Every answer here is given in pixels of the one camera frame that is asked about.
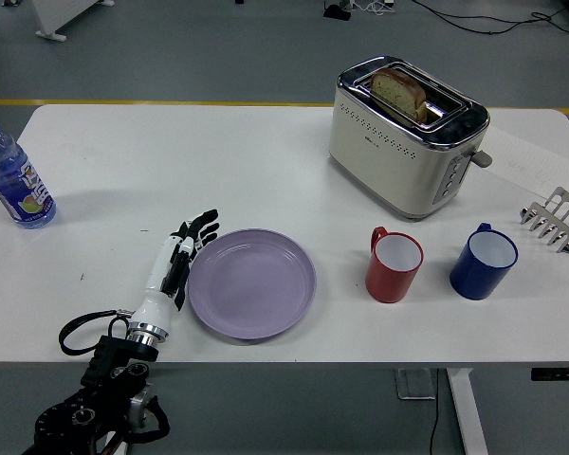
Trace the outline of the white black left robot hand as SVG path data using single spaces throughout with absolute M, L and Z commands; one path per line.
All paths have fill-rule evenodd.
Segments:
M 181 224 L 163 242 L 144 290 L 144 300 L 129 321 L 129 339 L 164 341 L 173 311 L 181 309 L 185 287 L 198 252 L 217 238 L 218 211 L 210 209 Z

